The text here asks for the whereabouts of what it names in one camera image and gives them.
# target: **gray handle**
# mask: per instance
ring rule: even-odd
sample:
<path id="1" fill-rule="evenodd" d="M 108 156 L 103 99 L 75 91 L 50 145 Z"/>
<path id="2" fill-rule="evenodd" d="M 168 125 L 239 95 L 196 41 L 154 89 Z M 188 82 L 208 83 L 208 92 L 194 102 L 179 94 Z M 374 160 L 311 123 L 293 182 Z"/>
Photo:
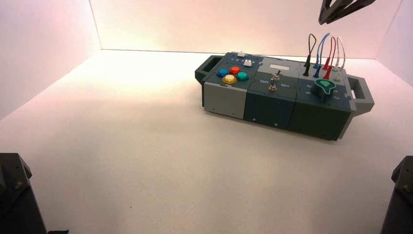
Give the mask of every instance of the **gray handle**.
<path id="1" fill-rule="evenodd" d="M 208 73 L 217 65 L 217 63 L 223 58 L 222 55 L 212 55 L 198 69 L 195 70 L 195 78 L 200 83 L 203 84 L 202 79 L 208 75 Z"/>
<path id="2" fill-rule="evenodd" d="M 347 75 L 350 88 L 355 95 L 356 112 L 355 115 L 361 115 L 371 111 L 374 106 L 373 96 L 370 93 L 366 80 L 361 77 Z"/>

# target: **electronic control box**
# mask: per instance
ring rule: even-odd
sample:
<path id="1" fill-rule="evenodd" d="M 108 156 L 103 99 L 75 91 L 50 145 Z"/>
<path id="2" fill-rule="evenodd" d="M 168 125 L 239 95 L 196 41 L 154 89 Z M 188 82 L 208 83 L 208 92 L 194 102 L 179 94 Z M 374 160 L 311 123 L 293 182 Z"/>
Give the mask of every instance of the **electronic control box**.
<path id="1" fill-rule="evenodd" d="M 342 138 L 353 117 L 374 101 L 363 78 L 280 58 L 227 53 L 196 71 L 206 111 L 326 140 Z"/>

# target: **arcade button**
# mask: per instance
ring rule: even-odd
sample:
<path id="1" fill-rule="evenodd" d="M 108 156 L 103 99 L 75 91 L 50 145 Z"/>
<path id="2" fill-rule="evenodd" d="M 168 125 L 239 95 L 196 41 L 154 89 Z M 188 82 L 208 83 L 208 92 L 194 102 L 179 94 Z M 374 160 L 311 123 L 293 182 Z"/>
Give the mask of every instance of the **arcade button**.
<path id="1" fill-rule="evenodd" d="M 237 79 L 233 75 L 226 75 L 224 78 L 222 78 L 222 82 L 225 84 L 235 84 L 237 82 Z"/>
<path id="2" fill-rule="evenodd" d="M 227 69 L 220 69 L 220 70 L 218 71 L 218 76 L 219 76 L 219 77 L 224 77 L 224 76 L 226 76 L 226 75 L 228 75 L 228 70 L 227 70 Z"/>
<path id="3" fill-rule="evenodd" d="M 239 81 L 246 81 L 248 80 L 248 74 L 246 72 L 240 72 L 237 75 L 237 80 Z"/>
<path id="4" fill-rule="evenodd" d="M 239 72 L 241 71 L 241 69 L 239 67 L 231 67 L 231 69 L 229 70 L 229 73 L 231 75 L 237 75 Z"/>

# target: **black mount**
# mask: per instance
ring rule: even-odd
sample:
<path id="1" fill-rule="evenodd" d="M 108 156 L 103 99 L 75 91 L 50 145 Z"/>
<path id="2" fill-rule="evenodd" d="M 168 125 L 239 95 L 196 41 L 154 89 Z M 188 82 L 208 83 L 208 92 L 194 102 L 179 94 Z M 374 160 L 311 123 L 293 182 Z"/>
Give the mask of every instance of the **black mount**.
<path id="1" fill-rule="evenodd" d="M 331 5 L 332 0 L 323 0 L 319 23 L 320 25 L 324 23 L 329 24 L 372 4 L 374 1 L 375 0 L 357 0 L 352 4 L 353 0 L 336 0 L 333 5 Z"/>

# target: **white wall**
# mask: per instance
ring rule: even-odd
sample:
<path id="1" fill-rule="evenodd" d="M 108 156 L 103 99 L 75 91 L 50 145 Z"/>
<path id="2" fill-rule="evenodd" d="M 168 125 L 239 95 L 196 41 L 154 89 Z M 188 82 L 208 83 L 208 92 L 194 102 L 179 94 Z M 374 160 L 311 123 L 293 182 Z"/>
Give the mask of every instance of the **white wall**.
<path id="1" fill-rule="evenodd" d="M 403 0 L 379 50 L 377 59 L 413 86 L 413 1 Z"/>
<path id="2" fill-rule="evenodd" d="M 91 0 L 103 49 L 307 56 L 307 36 L 344 40 L 351 58 L 374 58 L 401 0 L 377 0 L 330 25 L 322 0 Z"/>
<path id="3" fill-rule="evenodd" d="M 99 50 L 88 0 L 1 0 L 0 119 Z"/>

